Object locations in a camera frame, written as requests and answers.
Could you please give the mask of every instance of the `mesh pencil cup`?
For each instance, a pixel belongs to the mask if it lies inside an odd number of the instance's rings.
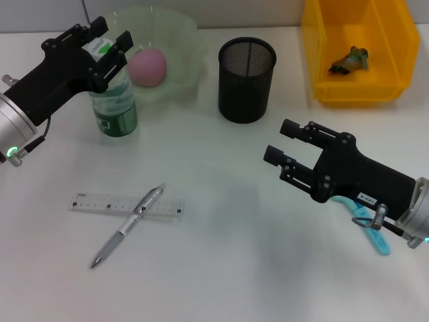
[[[277,56],[263,40],[227,42],[219,52],[219,111],[234,123],[252,123],[265,114]]]

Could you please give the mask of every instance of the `clear plastic ruler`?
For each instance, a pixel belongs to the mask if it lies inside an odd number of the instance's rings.
[[[68,210],[81,213],[129,216],[141,198],[143,197],[120,197],[98,193],[76,193],[73,196]],[[184,206],[185,200],[183,199],[163,200],[163,198],[161,198],[147,210],[146,216],[181,217],[184,212]]]

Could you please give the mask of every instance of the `silver pen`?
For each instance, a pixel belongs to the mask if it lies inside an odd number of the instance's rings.
[[[133,229],[136,223],[140,221],[141,218],[145,215],[145,210],[149,209],[162,195],[166,189],[166,184],[163,183],[155,189],[150,190],[144,196],[144,198],[139,202],[139,204],[134,208],[133,214],[128,218],[125,223],[116,231],[116,233],[109,239],[109,241],[104,245],[103,248],[98,252],[97,256],[91,268],[94,268],[100,264],[103,260],[107,258],[113,252],[113,250],[121,243],[122,239]]]

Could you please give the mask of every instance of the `yellow plastic bin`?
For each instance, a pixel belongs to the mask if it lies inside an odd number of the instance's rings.
[[[306,0],[302,35],[322,103],[391,101],[411,83],[420,37],[405,0]],[[368,49],[369,70],[329,73],[352,46]]]

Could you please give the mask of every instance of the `white table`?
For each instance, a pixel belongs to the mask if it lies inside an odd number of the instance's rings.
[[[313,120],[356,135],[368,157],[429,178],[429,25],[419,30],[412,88],[385,109],[309,99],[298,28],[201,31],[210,49],[197,97],[141,108],[139,131],[123,140],[99,133],[86,94],[73,98],[22,167],[0,169],[0,320],[427,320],[428,246],[410,250],[385,231],[391,255],[377,255],[342,205],[315,203],[263,161],[271,144],[312,167],[320,150],[279,130],[285,118]],[[55,35],[0,35],[1,74],[29,72]],[[217,53],[238,36],[278,54],[269,109],[249,125],[217,109]],[[142,221],[89,270],[123,219],[69,212],[72,195],[142,195],[164,181],[166,199],[186,199],[183,219]]]

